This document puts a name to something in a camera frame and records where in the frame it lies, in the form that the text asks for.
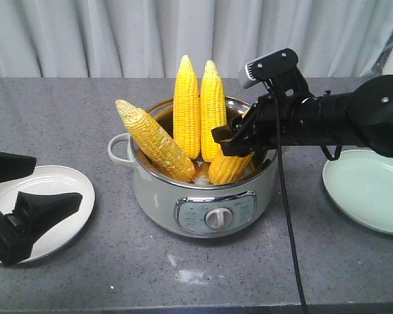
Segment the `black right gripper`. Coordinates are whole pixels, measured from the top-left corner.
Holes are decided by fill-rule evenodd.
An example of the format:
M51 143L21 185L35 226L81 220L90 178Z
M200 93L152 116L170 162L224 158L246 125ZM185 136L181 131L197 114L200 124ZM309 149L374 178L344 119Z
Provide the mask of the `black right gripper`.
M270 95L261 96L244 114L212 129L211 133L214 142L220 143L224 156L245 157L279 146L301 145L286 108Z

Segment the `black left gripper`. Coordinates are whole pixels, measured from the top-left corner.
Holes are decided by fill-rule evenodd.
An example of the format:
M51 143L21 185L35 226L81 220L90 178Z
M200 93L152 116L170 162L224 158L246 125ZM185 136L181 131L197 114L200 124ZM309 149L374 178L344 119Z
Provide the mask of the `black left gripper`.
M32 156L0 152L0 183L27 177L34 172ZM5 216L0 211L0 261L5 266L30 257L32 246L55 225L79 210L82 194L37 195L19 192L14 209Z

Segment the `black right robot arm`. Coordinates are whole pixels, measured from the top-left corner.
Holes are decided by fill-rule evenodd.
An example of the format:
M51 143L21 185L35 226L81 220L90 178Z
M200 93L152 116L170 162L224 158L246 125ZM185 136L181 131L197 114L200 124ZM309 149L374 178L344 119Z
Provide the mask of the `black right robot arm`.
M287 96L278 84L249 111L212 130L226 156L247 156L281 146L358 146L393 157L393 75L344 94Z

